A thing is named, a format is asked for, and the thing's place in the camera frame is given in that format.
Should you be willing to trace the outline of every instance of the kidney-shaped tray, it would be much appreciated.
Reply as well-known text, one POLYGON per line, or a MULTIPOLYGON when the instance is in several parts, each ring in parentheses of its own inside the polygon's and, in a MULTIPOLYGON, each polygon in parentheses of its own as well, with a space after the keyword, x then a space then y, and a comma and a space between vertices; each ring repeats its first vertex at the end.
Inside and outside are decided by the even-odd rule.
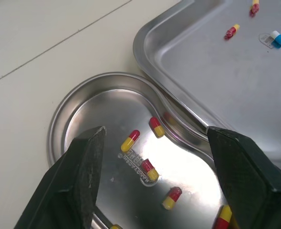
POLYGON ((204 126, 251 137, 281 168, 281 0, 183 0, 137 34, 134 54, 204 126), (223 37, 234 24, 240 29, 223 37))
POLYGON ((83 131, 106 127, 97 211, 92 228, 118 224, 126 229, 212 228, 225 199, 204 136, 194 134, 191 120, 173 109, 159 90, 140 76, 105 73, 84 81, 59 105, 48 137, 50 162, 83 131), (159 118, 166 135, 156 138, 149 126, 159 118), (127 154, 120 146, 134 130, 140 137, 127 154), (149 158, 160 177, 150 182, 139 167, 149 158), (167 211, 161 203, 179 186, 183 194, 167 211))

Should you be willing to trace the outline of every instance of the red and white capsule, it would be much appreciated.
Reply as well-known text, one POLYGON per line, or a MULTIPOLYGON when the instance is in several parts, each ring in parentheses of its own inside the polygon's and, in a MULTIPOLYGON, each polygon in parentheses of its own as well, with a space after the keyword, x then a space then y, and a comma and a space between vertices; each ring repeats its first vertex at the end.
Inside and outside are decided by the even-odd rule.
POLYGON ((132 146, 134 145, 135 141, 139 138, 139 136, 139 130, 133 130, 130 136, 122 143, 121 151, 124 153, 129 151, 130 148, 132 148, 132 146))
POLYGON ((141 168, 145 171, 145 173, 147 174, 147 176, 150 178, 151 181, 156 181, 158 179, 159 177, 158 172, 151 164, 149 159, 146 159, 141 163, 141 168))
POLYGON ((154 130, 157 137, 162 137, 165 135, 165 131, 156 117, 152 117, 150 119, 150 126, 154 130))
POLYGON ((167 210, 171 210, 182 193, 183 192, 180 187, 173 187, 170 190, 169 195, 163 202, 164 208, 167 210))

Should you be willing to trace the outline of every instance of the embossed logo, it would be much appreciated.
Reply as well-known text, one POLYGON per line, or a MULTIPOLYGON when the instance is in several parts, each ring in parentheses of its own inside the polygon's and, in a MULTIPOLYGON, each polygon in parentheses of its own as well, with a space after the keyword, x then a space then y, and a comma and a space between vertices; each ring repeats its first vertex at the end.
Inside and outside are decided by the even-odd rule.
POLYGON ((126 154, 119 153, 118 158, 123 159, 140 176, 140 182, 144 186, 152 187, 156 185, 157 180, 154 182, 150 181, 147 175, 142 171, 141 163, 143 161, 143 158, 134 150, 130 149, 126 154))

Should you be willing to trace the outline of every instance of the metal tray rim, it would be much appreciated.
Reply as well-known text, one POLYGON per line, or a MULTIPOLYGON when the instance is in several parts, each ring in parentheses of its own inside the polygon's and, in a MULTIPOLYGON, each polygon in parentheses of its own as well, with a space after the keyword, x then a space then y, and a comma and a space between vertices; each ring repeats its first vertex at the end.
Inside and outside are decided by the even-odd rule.
MULTIPOLYGON (((101 73, 99 75, 93 76, 83 82, 81 82, 79 85, 77 85, 76 87, 74 87, 64 98, 63 100, 60 102, 60 104, 58 105, 58 107, 56 108, 52 119, 51 119, 51 123, 50 123, 50 127, 48 130, 48 135, 47 135, 47 154, 48 154, 48 161, 49 161, 49 165, 53 165, 56 162, 56 158, 54 157, 53 154, 53 149, 52 149, 52 143, 53 143, 53 135, 54 135, 54 127, 56 125, 57 119, 59 114, 62 111, 62 108, 65 106, 66 102, 74 95, 74 93, 76 93, 80 88, 82 88, 83 86, 87 85, 88 83, 95 81, 101 77, 105 77, 105 76, 110 76, 110 75, 114 75, 114 74, 119 74, 119 75, 123 75, 123 76, 128 76, 128 77, 132 77, 135 78, 137 80, 142 81, 143 83, 147 84, 148 86, 150 86, 152 88, 152 90, 154 90, 154 92, 157 94, 158 98, 160 99, 160 101, 162 102, 163 106, 172 114, 172 116, 175 118, 175 120, 177 122, 179 122, 179 124, 184 127, 188 132, 190 132, 192 135, 204 140, 204 141, 208 141, 207 136, 199 131, 197 131, 195 128, 192 128, 192 126, 187 123, 170 105, 170 103, 167 101, 166 98, 164 98, 164 96, 162 95, 162 93, 152 84, 150 83, 148 80, 146 80, 144 77, 142 76, 138 76, 136 74, 131 74, 131 73, 124 73, 124 72, 108 72, 108 73, 101 73)), ((179 141, 181 141, 182 143, 195 148, 196 150, 202 152, 204 155, 206 155, 208 158, 210 158, 212 160, 212 156, 208 155, 206 152, 202 151, 201 149, 198 149, 190 144, 188 144, 187 141, 184 141, 183 139, 178 139, 179 141)))

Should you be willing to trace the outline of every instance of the capsule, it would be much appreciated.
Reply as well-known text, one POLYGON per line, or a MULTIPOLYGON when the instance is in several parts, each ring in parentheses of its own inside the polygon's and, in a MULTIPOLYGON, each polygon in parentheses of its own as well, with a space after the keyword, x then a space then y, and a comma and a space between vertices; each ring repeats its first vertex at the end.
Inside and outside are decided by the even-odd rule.
POLYGON ((141 168, 146 172, 151 181, 156 181, 158 179, 158 172, 153 167, 149 159, 146 159, 141 163, 141 168))
POLYGON ((179 187, 172 188, 169 192, 169 195, 163 202, 164 208, 166 210, 171 210, 182 193, 183 192, 179 187))
POLYGON ((162 137, 165 135, 165 131, 161 124, 159 123, 158 119, 155 117, 152 117, 150 119, 150 126, 154 130, 157 137, 162 137))
POLYGON ((119 225, 115 224, 110 229, 122 229, 119 225))
POLYGON ((214 229, 227 229, 231 219, 231 214, 230 207, 228 205, 224 205, 214 229))
POLYGON ((259 12, 259 0, 253 0, 253 5, 251 7, 251 11, 253 13, 258 13, 259 12))
POLYGON ((273 31, 271 33, 271 37, 278 43, 281 44, 281 34, 278 33, 277 31, 273 31))
POLYGON ((235 33, 240 29, 240 26, 238 24, 235 24, 233 27, 231 27, 229 30, 227 30, 224 39, 228 40, 231 38, 235 33))
POLYGON ((127 152, 134 145, 135 141, 140 136, 139 130, 133 130, 130 136, 122 143, 121 151, 127 152))

